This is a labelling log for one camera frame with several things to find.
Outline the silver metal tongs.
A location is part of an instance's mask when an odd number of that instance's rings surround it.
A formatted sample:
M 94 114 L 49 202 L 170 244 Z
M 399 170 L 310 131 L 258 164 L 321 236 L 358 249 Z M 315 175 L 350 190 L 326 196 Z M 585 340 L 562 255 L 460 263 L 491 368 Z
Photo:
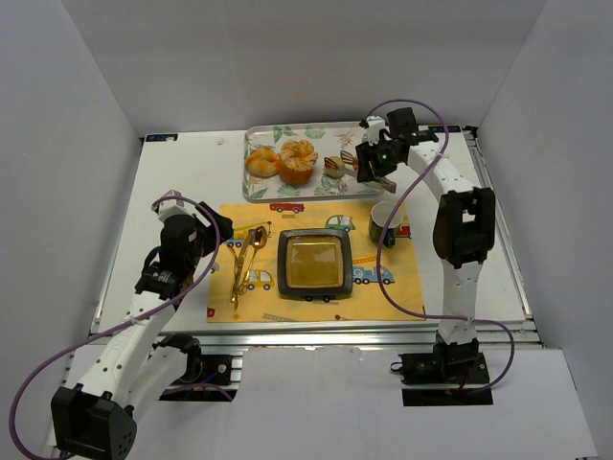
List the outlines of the silver metal tongs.
M 348 151 L 345 151 L 345 150 L 340 151 L 339 157 L 342 158 L 345 164 L 345 169 L 346 169 L 345 175 L 352 177 L 354 179 L 357 179 L 357 173 L 358 173 L 357 157 L 350 154 Z M 397 191 L 397 184 L 387 178 L 380 178 L 380 179 L 376 179 L 375 181 L 367 181 L 366 185 L 371 188 L 384 190 L 391 194 L 394 194 Z

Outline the small round bread bun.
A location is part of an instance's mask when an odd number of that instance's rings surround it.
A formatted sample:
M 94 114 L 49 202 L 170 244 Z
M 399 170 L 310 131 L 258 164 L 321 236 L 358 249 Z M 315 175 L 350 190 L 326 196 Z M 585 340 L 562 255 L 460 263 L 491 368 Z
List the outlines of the small round bread bun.
M 341 178 L 345 175 L 345 164 L 341 157 L 330 156 L 324 158 L 324 174 L 330 178 Z

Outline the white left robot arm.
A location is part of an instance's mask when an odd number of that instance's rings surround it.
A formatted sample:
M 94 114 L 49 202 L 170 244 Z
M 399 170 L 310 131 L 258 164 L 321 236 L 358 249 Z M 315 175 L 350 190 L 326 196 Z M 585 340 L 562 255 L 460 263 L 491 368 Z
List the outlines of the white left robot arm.
M 152 207 L 160 242 L 147 254 L 122 329 L 115 331 L 88 371 L 51 401 L 57 448 L 88 459 L 124 459 L 137 423 L 177 380 L 195 381 L 200 344 L 186 334 L 160 339 L 194 285 L 201 259 L 212 259 L 233 234 L 233 223 L 206 203 L 190 213 L 183 199 Z

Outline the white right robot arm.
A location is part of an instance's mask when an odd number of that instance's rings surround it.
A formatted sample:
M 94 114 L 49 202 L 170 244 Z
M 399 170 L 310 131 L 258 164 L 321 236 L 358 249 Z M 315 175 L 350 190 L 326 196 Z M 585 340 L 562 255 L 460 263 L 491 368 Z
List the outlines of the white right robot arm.
M 404 164 L 439 202 L 433 245 L 443 267 L 443 309 L 438 316 L 436 349 L 448 358 L 474 359 L 479 353 L 475 329 L 477 285 L 495 240 L 495 194 L 479 188 L 445 157 L 448 141 L 439 149 L 431 130 L 418 127 L 410 107 L 396 109 L 385 119 L 369 115 L 360 122 L 366 140 L 356 148 L 356 180 L 376 183 L 394 193 L 388 175 Z

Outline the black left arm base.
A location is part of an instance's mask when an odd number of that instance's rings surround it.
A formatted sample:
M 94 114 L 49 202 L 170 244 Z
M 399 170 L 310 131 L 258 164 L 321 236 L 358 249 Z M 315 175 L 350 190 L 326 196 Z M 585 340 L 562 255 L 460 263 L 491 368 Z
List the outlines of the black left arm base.
M 225 402 L 229 403 L 237 391 L 231 385 L 231 355 L 206 355 L 200 341 L 191 335 L 177 333 L 164 337 L 153 350 L 176 349 L 186 356 L 185 372 L 159 398 L 165 402 Z

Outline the orange sugared bundt bread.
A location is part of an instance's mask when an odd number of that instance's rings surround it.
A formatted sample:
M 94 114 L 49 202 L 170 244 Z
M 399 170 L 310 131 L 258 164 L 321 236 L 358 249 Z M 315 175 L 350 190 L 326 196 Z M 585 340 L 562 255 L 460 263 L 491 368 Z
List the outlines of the orange sugared bundt bread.
M 318 152 L 309 141 L 286 141 L 277 161 L 278 174 L 286 184 L 306 184 L 313 175 L 317 160 Z

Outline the orange twisted bread roll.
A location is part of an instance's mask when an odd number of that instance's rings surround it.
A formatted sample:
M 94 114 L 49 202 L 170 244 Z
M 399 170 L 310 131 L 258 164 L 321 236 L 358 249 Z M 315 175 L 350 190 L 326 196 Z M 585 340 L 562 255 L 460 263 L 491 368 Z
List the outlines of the orange twisted bread roll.
M 268 147 L 254 149 L 245 160 L 245 169 L 252 175 L 262 178 L 278 174 L 279 155 Z

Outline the gold knife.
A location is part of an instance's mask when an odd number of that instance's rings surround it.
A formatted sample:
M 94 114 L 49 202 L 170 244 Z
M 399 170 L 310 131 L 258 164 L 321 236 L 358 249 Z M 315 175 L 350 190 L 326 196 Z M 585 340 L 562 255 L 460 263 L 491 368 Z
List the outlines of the gold knife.
M 239 288 L 242 280 L 242 270 L 245 262 L 245 257 L 249 246 L 251 245 L 254 238 L 255 231 L 253 229 L 248 231 L 247 237 L 243 242 L 242 247 L 240 248 L 238 254 L 235 257 L 234 264 L 234 276 L 233 282 L 231 286 L 231 302 L 234 305 L 234 308 L 238 308 L 238 298 L 239 298 Z

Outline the floral white serving tray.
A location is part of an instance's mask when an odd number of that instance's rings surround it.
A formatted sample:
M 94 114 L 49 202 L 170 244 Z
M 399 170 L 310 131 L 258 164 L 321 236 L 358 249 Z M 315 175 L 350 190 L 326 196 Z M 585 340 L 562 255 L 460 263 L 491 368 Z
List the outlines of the floral white serving tray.
M 327 157 L 339 157 L 343 152 L 355 155 L 355 147 L 366 140 L 366 131 L 358 122 L 251 127 L 244 134 L 244 158 L 257 149 L 270 148 L 280 153 L 287 141 L 307 141 L 318 153 L 318 160 L 311 178 L 302 185 L 290 185 L 277 175 L 263 178 L 244 170 L 243 195 L 253 202 L 272 202 L 286 198 L 307 200 L 378 196 L 382 189 L 376 184 L 357 182 L 350 165 L 345 167 L 344 175 L 340 178 L 325 174 Z

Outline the gold spoon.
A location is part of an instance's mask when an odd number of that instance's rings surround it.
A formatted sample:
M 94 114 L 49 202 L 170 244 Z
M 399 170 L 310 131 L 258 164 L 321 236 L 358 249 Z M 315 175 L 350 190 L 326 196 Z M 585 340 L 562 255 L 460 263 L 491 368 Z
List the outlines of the gold spoon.
M 243 294 L 247 290 L 247 285 L 249 282 L 250 271 L 253 267 L 253 263 L 255 261 L 256 255 L 259 251 L 265 248 L 268 239 L 268 231 L 263 225 L 252 228 L 255 231 L 253 241 L 249 246 L 245 262 L 242 270 L 242 280 L 239 288 L 239 294 Z

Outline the dark green mug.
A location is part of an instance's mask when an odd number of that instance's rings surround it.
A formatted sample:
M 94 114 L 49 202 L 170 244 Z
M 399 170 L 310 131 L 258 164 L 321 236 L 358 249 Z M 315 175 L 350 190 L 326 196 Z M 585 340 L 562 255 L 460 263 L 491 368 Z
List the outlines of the dark green mug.
M 396 245 L 397 230 L 403 223 L 402 212 L 400 210 L 394 212 L 394 208 L 393 202 L 380 201 L 370 212 L 370 239 L 374 243 L 382 241 L 386 248 L 393 248 Z

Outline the gold fork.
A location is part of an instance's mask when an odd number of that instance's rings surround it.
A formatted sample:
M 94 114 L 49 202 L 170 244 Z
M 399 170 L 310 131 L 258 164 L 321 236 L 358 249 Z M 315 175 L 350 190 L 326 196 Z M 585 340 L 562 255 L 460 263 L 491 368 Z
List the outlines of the gold fork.
M 239 297 L 239 286 L 240 286 L 240 273 L 241 268 L 239 266 L 238 256 L 235 257 L 234 266 L 233 266 L 233 279 L 231 285 L 231 302 L 234 306 L 234 310 L 238 310 L 238 297 Z

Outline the yellow vehicle print placemat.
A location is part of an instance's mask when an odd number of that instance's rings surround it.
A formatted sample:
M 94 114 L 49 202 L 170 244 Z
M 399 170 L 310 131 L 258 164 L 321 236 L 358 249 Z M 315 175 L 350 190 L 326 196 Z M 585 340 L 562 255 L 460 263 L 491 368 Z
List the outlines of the yellow vehicle print placemat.
M 233 222 L 234 236 L 220 249 L 210 275 L 207 319 L 212 323 L 410 321 L 425 311 L 411 227 L 405 219 L 397 242 L 378 251 L 369 236 L 371 201 L 273 202 L 224 204 L 220 213 Z M 268 240 L 248 255 L 247 285 L 239 303 L 231 302 L 234 262 L 249 230 L 264 227 Z M 352 244 L 353 290 L 339 300 L 292 299 L 278 290 L 278 239 L 283 230 L 329 228 L 346 230 Z

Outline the blue label left corner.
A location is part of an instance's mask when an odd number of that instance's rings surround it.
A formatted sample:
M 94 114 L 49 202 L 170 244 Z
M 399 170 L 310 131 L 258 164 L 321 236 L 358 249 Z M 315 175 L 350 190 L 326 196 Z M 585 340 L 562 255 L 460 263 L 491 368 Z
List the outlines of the blue label left corner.
M 156 142 L 175 142 L 178 139 L 177 133 L 156 133 L 149 134 L 145 137 L 146 143 Z

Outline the black square amber plate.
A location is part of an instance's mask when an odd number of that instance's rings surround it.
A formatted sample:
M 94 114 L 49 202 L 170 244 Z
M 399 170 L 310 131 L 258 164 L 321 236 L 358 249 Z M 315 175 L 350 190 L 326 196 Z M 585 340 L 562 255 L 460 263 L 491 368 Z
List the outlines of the black square amber plate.
M 277 251 L 277 286 L 281 296 L 306 301 L 346 298 L 352 294 L 352 247 L 344 230 L 284 230 Z

